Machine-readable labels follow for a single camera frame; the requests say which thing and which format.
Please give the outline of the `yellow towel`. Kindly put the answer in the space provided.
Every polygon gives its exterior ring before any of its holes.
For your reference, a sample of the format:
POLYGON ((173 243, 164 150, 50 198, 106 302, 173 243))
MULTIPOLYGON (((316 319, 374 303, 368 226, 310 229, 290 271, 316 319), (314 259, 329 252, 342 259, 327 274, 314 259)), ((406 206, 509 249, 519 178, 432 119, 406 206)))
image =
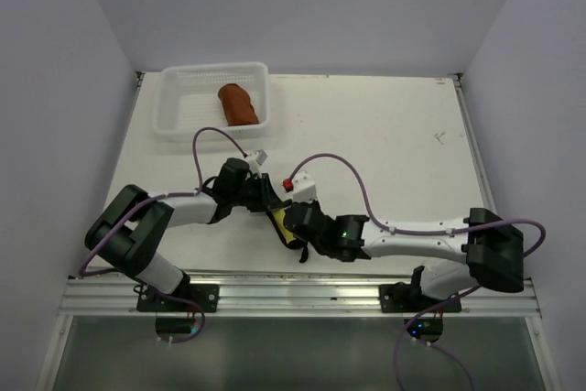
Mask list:
POLYGON ((277 209, 270 211, 267 214, 267 217, 273 225, 281 244, 289 250, 300 251, 300 257, 298 261, 301 264, 304 264, 309 259, 309 244, 301 239, 298 239, 285 227, 285 213, 286 212, 284 209, 277 209))

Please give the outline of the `brown towel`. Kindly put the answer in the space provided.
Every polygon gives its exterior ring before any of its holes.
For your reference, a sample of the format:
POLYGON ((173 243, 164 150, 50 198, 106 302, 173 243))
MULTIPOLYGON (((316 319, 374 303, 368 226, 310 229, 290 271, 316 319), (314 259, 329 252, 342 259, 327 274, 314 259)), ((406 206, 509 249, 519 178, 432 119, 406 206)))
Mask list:
POLYGON ((224 85, 218 91, 228 126, 257 125, 259 119, 249 93, 236 83, 224 85))

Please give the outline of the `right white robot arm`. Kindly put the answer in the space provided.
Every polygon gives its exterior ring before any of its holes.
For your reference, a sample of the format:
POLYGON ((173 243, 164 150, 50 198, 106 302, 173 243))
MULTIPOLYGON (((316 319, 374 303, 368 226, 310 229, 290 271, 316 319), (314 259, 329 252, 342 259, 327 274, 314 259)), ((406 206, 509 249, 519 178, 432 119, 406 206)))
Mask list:
POLYGON ((436 234, 430 234, 424 223, 408 234, 366 215, 331 218, 317 202, 292 203, 282 224, 319 255, 344 263, 390 256, 431 259, 431 264, 414 268, 407 283, 380 286, 384 312, 420 312, 435 305, 459 312, 459 302, 446 301, 463 290, 481 287, 519 293, 524 289, 524 236, 484 208, 472 208, 464 218, 439 223, 436 234))

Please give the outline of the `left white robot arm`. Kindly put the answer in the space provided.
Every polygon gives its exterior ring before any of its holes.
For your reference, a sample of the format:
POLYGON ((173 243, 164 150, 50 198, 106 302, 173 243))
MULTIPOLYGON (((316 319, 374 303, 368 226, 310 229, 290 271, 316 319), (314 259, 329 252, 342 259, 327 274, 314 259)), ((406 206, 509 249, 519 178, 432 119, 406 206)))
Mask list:
POLYGON ((189 276, 158 252, 167 229, 215 224, 236 207, 270 214, 286 208, 266 173, 253 170, 253 162, 227 159, 219 174, 194 191, 151 195, 127 185, 116 195, 84 238, 89 257, 99 256, 112 270, 157 293, 169 310, 184 309, 196 296, 189 276))

